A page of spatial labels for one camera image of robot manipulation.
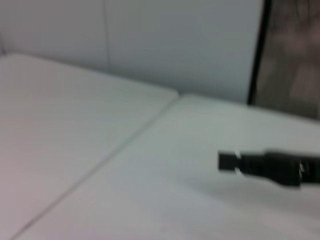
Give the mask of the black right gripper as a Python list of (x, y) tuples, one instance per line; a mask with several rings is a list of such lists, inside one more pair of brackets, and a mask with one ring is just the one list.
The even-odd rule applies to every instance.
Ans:
[[(320, 157), (318, 155), (267, 151), (267, 177), (285, 187), (320, 184)], [(241, 172), (244, 176), (265, 178), (266, 159), (263, 154), (249, 152), (218, 152), (218, 170)]]

